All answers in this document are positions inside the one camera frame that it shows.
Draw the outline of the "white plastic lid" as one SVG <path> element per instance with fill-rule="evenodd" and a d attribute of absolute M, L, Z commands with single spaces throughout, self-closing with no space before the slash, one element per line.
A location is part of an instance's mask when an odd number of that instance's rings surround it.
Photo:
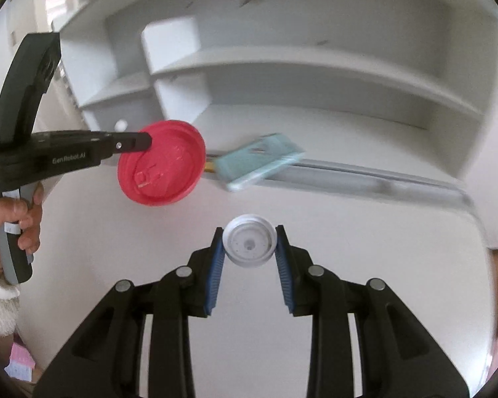
<path fill-rule="evenodd" d="M 269 261 L 275 252 L 277 240 L 277 231 L 273 225 L 254 214 L 232 219 L 222 235 L 226 256 L 243 268 L 260 267 Z"/>

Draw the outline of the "red plastic lid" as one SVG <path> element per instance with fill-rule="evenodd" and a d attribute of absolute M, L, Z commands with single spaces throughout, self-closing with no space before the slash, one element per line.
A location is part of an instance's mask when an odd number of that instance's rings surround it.
<path fill-rule="evenodd" d="M 152 144 L 144 152 L 120 156 L 120 189 L 129 199 L 149 207 L 182 200 L 196 187 L 207 161 L 201 133 L 180 120 L 158 121 L 142 131 L 152 138 Z"/>

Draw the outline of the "white drawer knob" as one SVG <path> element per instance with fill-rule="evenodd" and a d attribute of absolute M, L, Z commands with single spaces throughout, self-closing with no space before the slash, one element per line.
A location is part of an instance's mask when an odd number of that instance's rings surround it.
<path fill-rule="evenodd" d="M 119 119 L 115 125 L 114 125 L 114 130 L 116 132 L 125 132 L 128 127 L 128 123 L 125 119 Z"/>

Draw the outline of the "teal booklet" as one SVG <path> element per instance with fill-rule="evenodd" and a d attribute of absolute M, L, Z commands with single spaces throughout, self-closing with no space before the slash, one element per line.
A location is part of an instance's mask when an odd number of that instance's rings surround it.
<path fill-rule="evenodd" d="M 305 151 L 283 134 L 271 134 L 214 159 L 214 170 L 228 191 L 239 191 L 300 161 Z"/>

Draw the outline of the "grey desk shelf unit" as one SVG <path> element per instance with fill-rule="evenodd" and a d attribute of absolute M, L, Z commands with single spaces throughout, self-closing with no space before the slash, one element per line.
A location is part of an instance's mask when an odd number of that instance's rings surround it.
<path fill-rule="evenodd" d="M 67 0 L 90 129 L 191 123 L 219 154 L 282 133 L 308 162 L 462 184 L 498 99 L 494 0 Z"/>

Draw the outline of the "pink box on floor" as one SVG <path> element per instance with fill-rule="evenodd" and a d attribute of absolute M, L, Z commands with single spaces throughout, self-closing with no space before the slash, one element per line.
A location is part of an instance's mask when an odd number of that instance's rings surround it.
<path fill-rule="evenodd" d="M 30 383 L 33 380 L 36 365 L 29 351 L 23 345 L 14 342 L 11 347 L 9 365 L 5 367 L 6 373 L 11 378 Z"/>

